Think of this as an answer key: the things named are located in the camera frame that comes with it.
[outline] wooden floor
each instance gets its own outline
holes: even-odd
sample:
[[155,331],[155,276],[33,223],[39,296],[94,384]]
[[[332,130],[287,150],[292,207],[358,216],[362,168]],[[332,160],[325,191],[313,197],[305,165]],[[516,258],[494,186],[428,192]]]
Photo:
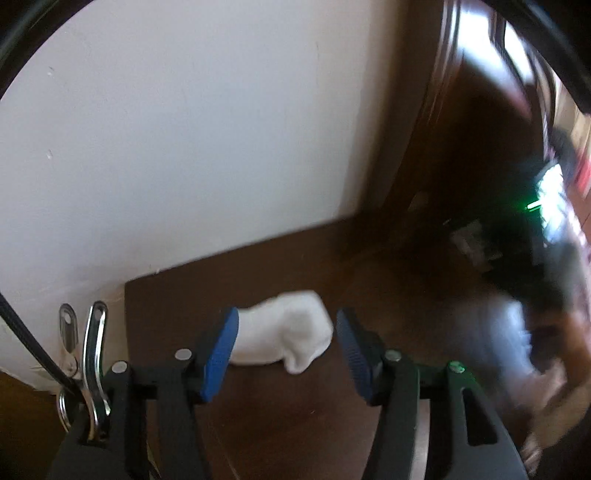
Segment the wooden floor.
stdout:
[[64,436],[55,398],[0,372],[0,478],[45,478]]
[[[171,359],[225,307],[312,289],[333,318],[339,307],[354,307],[367,327],[417,362],[463,361],[521,441],[527,415],[518,404],[527,399],[518,398],[516,385],[531,367],[515,304],[445,244],[398,253],[353,249],[350,229],[341,222],[294,233],[128,283],[131,361]],[[356,395],[333,341],[298,376],[280,364],[230,367],[197,419],[214,479],[352,480],[362,475],[378,413]],[[157,451],[154,413],[149,417]]]

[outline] black cable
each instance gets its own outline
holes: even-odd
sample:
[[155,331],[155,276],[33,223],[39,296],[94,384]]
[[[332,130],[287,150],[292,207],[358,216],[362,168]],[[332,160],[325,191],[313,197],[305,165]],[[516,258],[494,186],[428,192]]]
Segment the black cable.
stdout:
[[61,368],[51,359],[39,342],[35,340],[33,334],[22,322],[6,298],[4,298],[2,292],[0,292],[0,316],[4,319],[8,327],[12,330],[14,335],[17,336],[25,348],[29,350],[30,354],[35,357],[39,364],[47,370],[54,380],[82,401],[82,393],[80,392],[78,385],[76,385],[73,379],[68,378]]

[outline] screw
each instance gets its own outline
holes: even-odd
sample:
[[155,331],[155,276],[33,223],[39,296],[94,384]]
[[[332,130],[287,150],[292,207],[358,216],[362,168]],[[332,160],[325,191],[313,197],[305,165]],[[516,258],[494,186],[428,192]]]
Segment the screw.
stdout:
[[466,371],[466,368],[460,362],[454,360],[453,362],[449,362],[449,370],[455,374],[462,374]]
[[388,362],[399,362],[400,359],[402,358],[402,354],[398,351],[398,350],[386,350],[386,353],[384,354],[384,358],[388,361]]
[[176,351],[176,353],[174,354],[174,357],[177,360],[189,360],[192,355],[193,355],[193,352],[191,350],[189,350],[188,348],[181,348]]
[[115,362],[111,367],[111,370],[113,371],[113,373],[122,374],[127,370],[127,362],[124,362],[123,360]]

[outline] blue gripper pad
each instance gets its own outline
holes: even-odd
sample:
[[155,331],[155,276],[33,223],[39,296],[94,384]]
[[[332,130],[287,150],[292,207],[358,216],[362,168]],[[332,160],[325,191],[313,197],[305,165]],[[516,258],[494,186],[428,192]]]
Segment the blue gripper pad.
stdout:
[[384,352],[379,337],[366,331],[352,309],[340,309],[336,315],[336,333],[349,365],[355,390],[369,404],[377,394],[377,379]]
[[238,335],[238,322],[238,309],[232,308],[226,315],[217,342],[203,369],[203,383],[200,395],[204,402],[210,402],[222,386],[223,376],[226,373],[234,342]]

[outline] green led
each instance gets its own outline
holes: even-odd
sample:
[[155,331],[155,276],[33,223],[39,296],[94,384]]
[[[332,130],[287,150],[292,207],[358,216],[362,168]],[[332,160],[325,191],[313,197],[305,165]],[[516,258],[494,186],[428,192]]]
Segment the green led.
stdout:
[[533,210],[534,208],[539,208],[542,206],[542,201],[541,200],[536,200],[535,202],[531,202],[528,206],[527,209],[528,210]]

